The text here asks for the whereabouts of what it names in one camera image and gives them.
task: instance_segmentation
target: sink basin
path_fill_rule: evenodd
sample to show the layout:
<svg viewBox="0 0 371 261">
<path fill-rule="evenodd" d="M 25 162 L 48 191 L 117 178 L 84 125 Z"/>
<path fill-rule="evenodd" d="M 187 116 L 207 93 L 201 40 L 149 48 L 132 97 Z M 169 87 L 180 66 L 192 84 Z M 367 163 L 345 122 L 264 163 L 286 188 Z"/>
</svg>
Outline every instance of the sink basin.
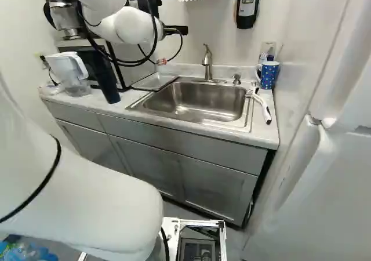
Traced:
<svg viewBox="0 0 371 261">
<path fill-rule="evenodd" d="M 143 107 L 183 120 L 235 121 L 242 115 L 246 90 L 202 82 L 175 82 L 149 97 Z"/>
<path fill-rule="evenodd" d="M 245 127 L 248 105 L 246 89 L 242 87 L 180 80 L 127 109 L 200 124 Z"/>
</svg>

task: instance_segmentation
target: countertop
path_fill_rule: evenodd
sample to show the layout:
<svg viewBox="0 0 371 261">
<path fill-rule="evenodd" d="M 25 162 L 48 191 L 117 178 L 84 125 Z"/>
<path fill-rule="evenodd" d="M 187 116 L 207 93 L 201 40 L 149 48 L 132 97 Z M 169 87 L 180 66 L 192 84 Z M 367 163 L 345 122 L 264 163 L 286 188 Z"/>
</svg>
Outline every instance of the countertop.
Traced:
<svg viewBox="0 0 371 261">
<path fill-rule="evenodd" d="M 54 96 L 41 95 L 41 99 L 50 102 L 65 104 L 67 106 L 78 107 L 101 114 L 112 115 L 133 121 L 162 126 L 170 129 L 177 129 L 184 132 L 191 132 L 199 135 L 214 137 L 232 142 L 248 144 L 268 149 L 276 150 L 279 145 L 277 119 L 274 107 L 274 99 L 271 90 L 259 90 L 259 95 L 266 100 L 272 115 L 272 123 L 267 125 L 264 121 L 261 106 L 258 102 L 254 104 L 253 120 L 251 131 L 245 128 L 225 129 L 216 126 L 196 124 L 192 122 L 179 121 L 176 119 L 154 116 L 147 113 L 126 110 L 129 105 L 148 94 L 147 91 L 129 90 L 120 94 L 121 101 L 115 104 L 108 104 L 101 90 L 92 89 L 92 93 L 84 97 L 70 97 L 66 93 Z"/>
</svg>

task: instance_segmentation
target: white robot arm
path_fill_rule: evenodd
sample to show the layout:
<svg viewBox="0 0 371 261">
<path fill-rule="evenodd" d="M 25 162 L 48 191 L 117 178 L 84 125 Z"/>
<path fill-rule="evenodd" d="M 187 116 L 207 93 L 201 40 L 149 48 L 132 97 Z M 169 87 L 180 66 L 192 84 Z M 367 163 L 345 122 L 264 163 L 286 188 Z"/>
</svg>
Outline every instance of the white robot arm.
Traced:
<svg viewBox="0 0 371 261">
<path fill-rule="evenodd" d="M 134 7 L 124 7 L 127 0 L 79 0 L 83 4 L 88 28 L 102 38 L 116 43 L 141 44 L 153 40 L 150 14 Z M 158 40 L 163 38 L 162 23 L 155 17 Z"/>
<path fill-rule="evenodd" d="M 0 136 L 0 231 L 112 261 L 144 261 L 161 247 L 159 192 L 60 146 L 24 116 L 1 75 Z"/>
</svg>

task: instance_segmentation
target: white refrigerator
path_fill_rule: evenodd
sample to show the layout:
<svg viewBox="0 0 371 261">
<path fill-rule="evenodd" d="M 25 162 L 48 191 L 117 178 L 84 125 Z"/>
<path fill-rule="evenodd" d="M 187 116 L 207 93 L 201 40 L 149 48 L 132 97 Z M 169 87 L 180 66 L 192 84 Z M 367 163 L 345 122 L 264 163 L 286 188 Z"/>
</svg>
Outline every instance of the white refrigerator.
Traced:
<svg viewBox="0 0 371 261">
<path fill-rule="evenodd" d="M 291 0 L 247 261 L 371 260 L 371 0 Z"/>
</svg>

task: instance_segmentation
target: faucet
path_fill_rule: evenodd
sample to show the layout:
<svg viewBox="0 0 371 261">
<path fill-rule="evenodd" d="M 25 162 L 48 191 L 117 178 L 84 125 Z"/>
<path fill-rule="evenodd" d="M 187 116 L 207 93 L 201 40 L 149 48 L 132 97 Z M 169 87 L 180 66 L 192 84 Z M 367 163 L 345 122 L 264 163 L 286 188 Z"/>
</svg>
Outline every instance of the faucet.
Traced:
<svg viewBox="0 0 371 261">
<path fill-rule="evenodd" d="M 205 81 L 207 82 L 214 82 L 214 83 L 227 83 L 226 80 L 219 80 L 219 79 L 213 79 L 212 74 L 212 66 L 213 66 L 213 59 L 212 59 L 212 53 L 209 49 L 209 46 L 207 44 L 203 44 L 206 48 L 205 56 L 202 59 L 201 64 L 205 66 Z"/>
<path fill-rule="evenodd" d="M 241 84 L 241 74 L 234 74 L 232 78 L 234 79 L 233 85 Z"/>
</svg>

